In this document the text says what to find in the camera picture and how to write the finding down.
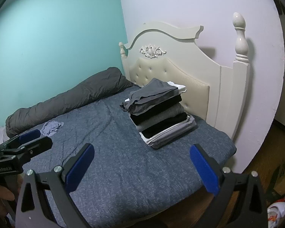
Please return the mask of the person left hand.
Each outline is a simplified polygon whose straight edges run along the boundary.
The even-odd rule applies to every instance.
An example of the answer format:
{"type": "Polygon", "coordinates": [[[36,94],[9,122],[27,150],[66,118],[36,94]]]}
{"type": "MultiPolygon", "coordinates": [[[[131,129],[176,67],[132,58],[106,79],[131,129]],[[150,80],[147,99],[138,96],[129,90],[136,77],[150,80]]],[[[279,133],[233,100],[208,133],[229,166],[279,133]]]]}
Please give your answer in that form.
{"type": "Polygon", "coordinates": [[[8,213],[5,205],[2,202],[3,200],[14,201],[15,195],[6,187],[0,186],[0,218],[1,219],[5,218],[8,213]]]}

